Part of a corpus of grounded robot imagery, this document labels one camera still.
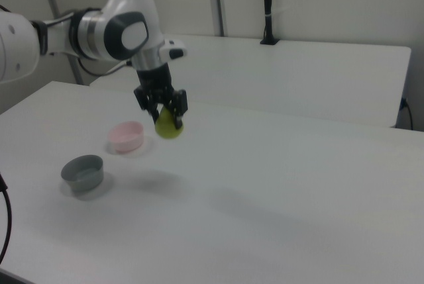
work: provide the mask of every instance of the table surface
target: table surface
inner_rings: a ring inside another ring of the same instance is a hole
[[[146,140],[118,155],[107,132],[126,120]],[[193,102],[184,122],[163,140],[130,93],[65,83],[0,115],[2,267],[37,284],[424,281],[422,133]],[[84,154],[105,180],[73,195],[60,170]]]
[[[207,36],[182,40],[188,56],[170,62],[189,99],[285,115],[391,127],[396,124],[411,50],[406,47]],[[91,86],[133,92],[132,68]]]

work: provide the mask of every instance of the black cable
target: black cable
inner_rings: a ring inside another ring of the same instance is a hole
[[[410,121],[410,123],[411,123],[411,130],[413,130],[412,112],[411,112],[411,108],[409,107],[408,102],[405,102],[405,107],[408,109],[408,113],[409,113],[409,121]]]
[[[84,70],[87,74],[92,75],[93,77],[105,77],[106,75],[111,75],[112,73],[115,73],[116,71],[122,69],[123,67],[129,67],[131,66],[131,61],[127,61],[124,64],[121,64],[120,66],[117,66],[115,69],[113,69],[112,71],[109,71],[107,73],[104,74],[100,74],[100,73],[93,73],[91,71],[89,71],[83,64],[81,61],[81,58],[78,58],[78,64],[81,67],[82,70]]]
[[[265,35],[266,35],[266,24],[265,24],[265,27],[264,27],[264,39],[265,39]]]
[[[2,11],[6,11],[7,13],[10,13],[10,12],[11,12],[10,10],[8,10],[6,7],[4,7],[4,6],[2,6],[2,5],[0,5],[0,9],[1,9]]]
[[[9,199],[9,195],[7,194],[7,186],[3,178],[0,174],[0,191],[3,192],[3,196],[5,197],[6,201],[6,208],[7,208],[7,231],[6,231],[6,239],[5,243],[3,244],[3,249],[0,253],[0,264],[3,261],[3,258],[5,257],[7,246],[9,245],[9,241],[11,239],[11,233],[12,233],[12,206],[11,201]]]
[[[51,23],[48,23],[46,26],[47,27],[51,27],[51,26],[54,26],[55,24],[60,24],[60,23],[62,23],[62,22],[64,22],[64,21],[68,21],[68,20],[70,20],[72,18],[72,16],[69,16],[69,17],[66,17],[66,18],[62,18],[62,19],[60,19],[59,21],[53,21],[53,22],[51,22]]]

